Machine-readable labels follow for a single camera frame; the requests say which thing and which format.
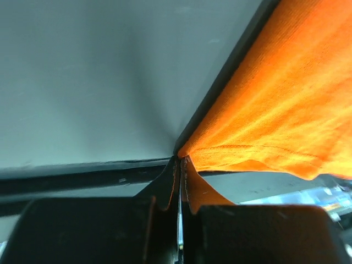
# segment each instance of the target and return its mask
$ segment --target orange garment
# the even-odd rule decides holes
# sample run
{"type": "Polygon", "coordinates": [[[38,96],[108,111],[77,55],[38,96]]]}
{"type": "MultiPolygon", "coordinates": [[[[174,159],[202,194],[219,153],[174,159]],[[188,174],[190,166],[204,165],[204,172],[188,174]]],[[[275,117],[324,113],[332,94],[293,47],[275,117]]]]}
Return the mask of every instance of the orange garment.
{"type": "Polygon", "coordinates": [[[198,171],[352,178],[352,1],[282,0],[179,151],[198,171]]]}

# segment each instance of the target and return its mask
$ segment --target orange cloth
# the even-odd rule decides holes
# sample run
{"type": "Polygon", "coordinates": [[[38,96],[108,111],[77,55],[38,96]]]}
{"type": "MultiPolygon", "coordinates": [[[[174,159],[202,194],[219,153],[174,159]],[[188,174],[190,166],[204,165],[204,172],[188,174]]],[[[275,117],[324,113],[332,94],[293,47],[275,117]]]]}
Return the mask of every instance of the orange cloth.
{"type": "Polygon", "coordinates": [[[185,146],[198,171],[352,178],[352,1],[282,0],[185,146]]]}

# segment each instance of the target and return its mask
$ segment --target orange fabric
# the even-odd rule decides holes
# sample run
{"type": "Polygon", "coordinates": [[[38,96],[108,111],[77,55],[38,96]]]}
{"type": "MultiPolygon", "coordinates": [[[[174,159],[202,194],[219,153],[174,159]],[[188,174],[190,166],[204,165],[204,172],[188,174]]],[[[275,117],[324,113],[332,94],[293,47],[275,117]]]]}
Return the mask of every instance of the orange fabric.
{"type": "Polygon", "coordinates": [[[282,0],[179,156],[352,178],[352,1],[282,0]]]}

